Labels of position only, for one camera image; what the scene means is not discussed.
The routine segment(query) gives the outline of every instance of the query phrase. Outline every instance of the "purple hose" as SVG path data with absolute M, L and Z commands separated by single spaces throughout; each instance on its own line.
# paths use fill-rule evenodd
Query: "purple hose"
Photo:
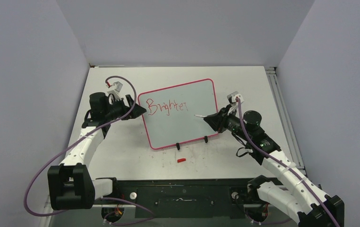
M 111 198 L 111 197 L 103 197 L 101 198 L 102 200 L 114 200 L 114 201 L 120 201 L 120 202 L 124 202 L 124 203 L 127 203 L 127 204 L 130 204 L 130 205 L 134 205 L 136 207 L 139 207 L 149 213 L 151 213 L 153 216 L 150 217 L 150 218 L 146 218 L 146 219 L 142 219 L 142 220 L 138 220 L 138 221 L 133 221 L 133 222 L 129 222 L 129 223 L 111 223 L 111 225 L 114 225 L 114 226 L 128 226 L 128 225 L 133 225 L 133 224 L 136 224 L 136 223 L 140 223 L 140 222 L 144 222 L 144 221 L 149 221 L 149 220 L 152 220 L 155 218 L 155 214 L 148 208 L 146 207 L 143 207 L 139 204 L 136 204 L 136 203 L 133 203 L 133 202 L 130 202 L 130 201 L 127 201 L 127 200 L 122 200 L 122 199 L 118 199 L 118 198 Z M 114 212 L 110 212 L 109 214 L 105 215 L 105 217 L 103 217 L 104 220 L 106 220 L 107 217 L 109 217 L 111 214 L 113 214 Z
M 133 89 L 134 91 L 134 99 L 137 98 L 137 93 L 136 93 L 136 89 L 134 88 L 133 84 L 130 83 L 130 81 L 128 81 L 126 78 L 123 78 L 123 77 L 120 77 L 120 76 L 111 76 L 111 77 L 108 77 L 105 82 L 107 82 L 109 79 L 112 79 L 112 78 L 119 78 L 119 79 L 122 79 L 124 81 L 126 81 L 130 86 L 131 88 Z M 65 212 L 65 210 L 60 210 L 60 211 L 56 211 L 56 212 L 52 212 L 52 213 L 48 213 L 48 214 L 40 214 L 40 213 L 36 213 L 32 210 L 30 210 L 30 208 L 28 207 L 28 204 L 27 204 L 27 197 L 28 197 L 28 193 L 30 192 L 30 189 L 31 189 L 31 186 L 33 186 L 35 180 L 37 179 L 37 177 L 41 174 L 41 172 L 46 168 L 48 167 L 55 159 L 57 159 L 58 157 L 60 157 L 61 155 L 65 154 L 67 151 L 69 151 L 70 149 L 72 149 L 73 147 L 77 146 L 81 141 L 83 141 L 86 137 L 88 137 L 89 135 L 93 134 L 94 132 L 96 132 L 97 130 L 107 126 L 107 125 L 110 125 L 112 123 L 115 123 L 117 121 L 120 121 L 121 119 L 125 118 L 127 115 L 129 115 L 131 113 L 131 111 L 133 111 L 134 107 L 136 106 L 136 102 L 133 103 L 133 105 L 131 106 L 130 110 L 127 111 L 127 113 L 125 113 L 123 116 L 119 117 L 118 119 L 116 120 L 113 120 L 113 121 L 110 121 L 108 123 L 105 123 L 99 127 L 96 127 L 94 130 L 90 131 L 89 133 L 87 133 L 85 136 L 79 138 L 76 142 L 74 142 L 72 145 L 70 145 L 68 148 L 64 149 L 64 151 L 60 152 L 59 154 L 55 155 L 51 160 L 49 160 L 47 163 L 45 163 L 45 165 L 43 165 L 41 167 L 40 170 L 38 170 L 38 172 L 34 175 L 34 177 L 31 179 L 30 183 L 28 184 L 27 186 L 27 189 L 26 189 L 26 192 L 24 194 L 24 201 L 23 201 L 23 204 L 24 204 L 24 209 L 31 215 L 34 215 L 34 216 L 37 216 L 37 217 L 46 217 L 46 216 L 52 216 L 52 215 L 55 215 L 55 214 L 60 214 L 62 212 Z
M 261 153 L 263 156 L 267 157 L 267 158 L 271 158 L 273 159 L 275 162 L 277 162 L 278 164 L 282 165 L 283 167 L 287 167 L 286 164 L 284 164 L 283 162 L 279 161 L 277 158 L 269 155 L 268 153 L 264 152 L 261 148 L 259 148 L 257 145 L 255 145 L 254 142 L 252 142 L 251 138 L 248 136 L 247 130 L 245 129 L 244 126 L 244 122 L 243 122 L 243 118 L 242 118 L 242 113 L 241 113 L 241 104 L 240 104 L 240 99 L 236 98 L 236 101 L 239 103 L 239 118 L 240 118 L 240 124 L 241 127 L 243 129 L 244 135 L 247 138 L 248 143 L 255 148 L 259 153 Z M 336 221 L 336 219 L 333 217 L 332 213 L 330 213 L 329 209 L 323 204 L 323 202 L 320 200 L 320 198 L 315 194 L 315 192 L 311 189 L 311 187 L 302 180 L 302 177 L 300 177 L 300 175 L 295 172 L 293 169 L 289 169 L 290 172 L 292 172 L 301 182 L 302 184 L 307 188 L 307 190 L 315 197 L 315 199 L 319 202 L 319 204 L 323 207 L 323 209 L 325 210 L 326 214 L 329 215 L 330 219 L 332 220 L 332 222 L 334 223 L 334 225 L 336 227 L 340 227 L 339 223 Z

